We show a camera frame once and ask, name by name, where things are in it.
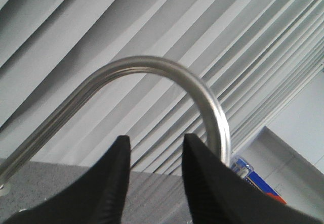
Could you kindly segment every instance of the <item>curved metal pipe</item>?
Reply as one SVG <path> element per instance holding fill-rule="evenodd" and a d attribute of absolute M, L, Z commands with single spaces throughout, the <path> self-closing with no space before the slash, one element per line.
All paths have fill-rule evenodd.
<path fill-rule="evenodd" d="M 225 114 L 213 93 L 199 78 L 179 64 L 159 57 L 135 56 L 111 62 L 83 81 L 0 165 L 0 186 L 32 158 L 99 89 L 121 76 L 145 72 L 167 77 L 191 95 L 198 105 L 205 124 L 208 147 L 228 166 L 229 127 Z"/>

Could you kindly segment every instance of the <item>stainless steel rail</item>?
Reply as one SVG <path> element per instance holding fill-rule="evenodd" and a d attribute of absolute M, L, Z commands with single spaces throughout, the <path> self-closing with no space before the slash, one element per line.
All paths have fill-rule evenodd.
<path fill-rule="evenodd" d="M 208 147 L 229 165 L 230 134 L 225 114 L 204 83 L 186 68 L 167 59 L 150 56 L 124 58 L 103 66 L 79 85 L 68 98 L 0 165 L 0 187 L 103 86 L 121 76 L 153 73 L 183 87 L 198 105 L 205 124 Z"/>

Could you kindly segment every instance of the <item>white wall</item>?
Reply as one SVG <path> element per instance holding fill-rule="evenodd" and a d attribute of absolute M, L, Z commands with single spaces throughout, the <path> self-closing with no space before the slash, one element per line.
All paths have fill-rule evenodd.
<path fill-rule="evenodd" d="M 274 133 L 263 133 L 241 155 L 287 204 L 324 220 L 324 175 Z"/>
<path fill-rule="evenodd" d="M 320 72 L 267 127 L 324 173 L 324 73 Z"/>

